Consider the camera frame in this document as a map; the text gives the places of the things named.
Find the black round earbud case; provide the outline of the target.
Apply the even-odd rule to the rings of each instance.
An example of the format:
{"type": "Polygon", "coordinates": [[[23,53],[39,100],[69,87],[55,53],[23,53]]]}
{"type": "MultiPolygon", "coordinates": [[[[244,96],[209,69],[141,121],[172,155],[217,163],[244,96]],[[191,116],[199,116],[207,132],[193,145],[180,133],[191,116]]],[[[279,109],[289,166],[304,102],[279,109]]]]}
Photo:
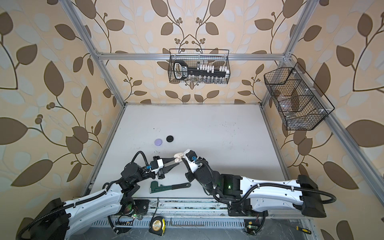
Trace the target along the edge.
{"type": "Polygon", "coordinates": [[[167,136],[166,140],[168,143],[171,143],[174,141],[174,137],[173,136],[167,136]]]}

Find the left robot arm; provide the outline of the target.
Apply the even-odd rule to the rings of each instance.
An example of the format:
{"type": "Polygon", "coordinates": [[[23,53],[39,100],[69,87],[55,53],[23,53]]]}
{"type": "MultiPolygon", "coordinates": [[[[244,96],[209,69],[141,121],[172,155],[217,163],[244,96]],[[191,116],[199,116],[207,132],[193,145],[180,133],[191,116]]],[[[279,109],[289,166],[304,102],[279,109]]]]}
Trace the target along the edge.
{"type": "Polygon", "coordinates": [[[93,222],[121,212],[140,188],[139,182],[155,179],[161,169],[167,173],[183,160],[183,156],[178,153],[172,158],[145,161],[144,167],[132,160],[124,167],[121,177],[107,183],[102,190],[66,202],[51,201],[32,222],[19,230],[16,239],[22,240],[24,233],[29,233],[31,240],[67,240],[93,222]]]}

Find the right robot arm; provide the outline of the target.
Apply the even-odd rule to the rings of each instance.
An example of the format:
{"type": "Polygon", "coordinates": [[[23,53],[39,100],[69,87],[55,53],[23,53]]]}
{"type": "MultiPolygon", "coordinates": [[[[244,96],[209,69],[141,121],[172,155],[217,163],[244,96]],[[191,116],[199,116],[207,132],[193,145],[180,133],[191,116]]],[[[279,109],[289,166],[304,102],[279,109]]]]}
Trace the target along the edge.
{"type": "Polygon", "coordinates": [[[324,206],[336,202],[331,193],[319,190],[308,176],[299,175],[296,180],[265,182],[247,177],[220,174],[203,158],[182,158],[187,167],[188,180],[196,180],[205,193],[217,202],[225,204],[230,213],[261,214],[262,226],[270,210],[297,210],[303,216],[325,218],[324,206]]]}

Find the purple earbud case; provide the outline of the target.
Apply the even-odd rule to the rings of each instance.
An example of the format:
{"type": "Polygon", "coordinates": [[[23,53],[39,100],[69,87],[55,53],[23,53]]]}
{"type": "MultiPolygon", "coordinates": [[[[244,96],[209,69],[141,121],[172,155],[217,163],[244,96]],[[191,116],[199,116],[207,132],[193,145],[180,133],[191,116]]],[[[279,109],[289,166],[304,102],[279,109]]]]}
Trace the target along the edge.
{"type": "Polygon", "coordinates": [[[154,144],[155,144],[156,146],[161,146],[162,143],[163,143],[162,139],[156,139],[156,140],[154,141],[154,144]]]}

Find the white earbud case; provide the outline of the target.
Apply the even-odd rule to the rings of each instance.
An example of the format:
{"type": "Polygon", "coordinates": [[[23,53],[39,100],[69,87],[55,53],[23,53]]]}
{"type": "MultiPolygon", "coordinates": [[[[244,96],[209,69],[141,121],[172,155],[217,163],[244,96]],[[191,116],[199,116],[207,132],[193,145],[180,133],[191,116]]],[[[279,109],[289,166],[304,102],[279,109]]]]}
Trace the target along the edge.
{"type": "Polygon", "coordinates": [[[181,163],[183,161],[184,154],[183,153],[177,153],[174,155],[174,161],[175,163],[181,163]]]}

